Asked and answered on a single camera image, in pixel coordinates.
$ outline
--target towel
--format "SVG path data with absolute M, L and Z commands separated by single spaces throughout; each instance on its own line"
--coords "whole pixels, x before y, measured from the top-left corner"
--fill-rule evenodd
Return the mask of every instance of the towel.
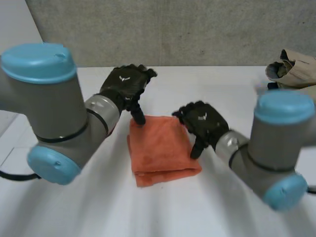
M 192 146 L 176 117 L 145 116 L 142 127 L 132 119 L 127 143 L 138 187 L 151 186 L 201 172 L 190 158 Z

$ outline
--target white table surface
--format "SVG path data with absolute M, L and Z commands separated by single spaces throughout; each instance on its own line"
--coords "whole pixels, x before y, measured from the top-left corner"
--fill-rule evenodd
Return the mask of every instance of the white table surface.
M 141 96 L 149 115 L 170 115 L 191 101 L 213 105 L 229 125 L 249 136 L 254 84 L 265 67 L 156 67 Z M 97 92 L 111 68 L 79 69 L 83 96 Z M 211 148 L 194 177 L 137 188 L 126 144 L 131 115 L 122 113 L 113 134 L 82 174 L 67 186 L 45 180 L 0 179 L 1 237 L 315 237 L 316 197 L 291 211 L 264 205 Z M 23 115 L 0 138 L 1 170 L 30 173 L 27 153 L 36 143 Z M 301 152 L 297 169 L 316 183 L 316 149 Z

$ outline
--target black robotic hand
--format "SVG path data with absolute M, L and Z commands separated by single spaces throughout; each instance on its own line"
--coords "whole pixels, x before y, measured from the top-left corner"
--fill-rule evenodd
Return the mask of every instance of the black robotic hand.
M 225 119 L 212 106 L 202 101 L 189 103 L 172 115 L 179 119 L 189 133 L 196 136 L 190 155 L 193 159 L 197 159 L 209 145 L 215 149 L 221 136 L 229 131 Z
M 153 69 L 143 65 L 114 68 L 101 86 L 100 94 L 111 99 L 120 113 L 123 110 L 130 111 L 136 123 L 144 125 L 146 120 L 138 101 L 151 78 L 156 76 Z

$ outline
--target light blue cap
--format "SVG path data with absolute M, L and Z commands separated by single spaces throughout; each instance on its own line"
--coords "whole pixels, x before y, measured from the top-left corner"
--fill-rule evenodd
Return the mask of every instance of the light blue cap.
M 299 203 L 307 188 L 308 185 L 303 176 L 293 174 L 270 187 L 262 199 L 273 210 L 289 210 Z
M 287 125 L 299 123 L 315 114 L 312 98 L 297 91 L 269 91 L 259 97 L 254 111 L 263 122 Z
M 39 177 L 61 185 L 71 183 L 81 172 L 80 167 L 67 156 L 41 146 L 31 149 L 28 164 Z
M 70 51 L 55 43 L 12 47 L 2 54 L 1 67 L 11 78 L 33 84 L 61 83 L 77 72 Z

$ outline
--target gray concrete wall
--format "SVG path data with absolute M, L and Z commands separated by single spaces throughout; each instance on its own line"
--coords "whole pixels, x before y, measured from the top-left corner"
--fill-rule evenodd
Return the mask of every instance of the gray concrete wall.
M 79 66 L 266 65 L 316 56 L 316 0 L 26 0 Z

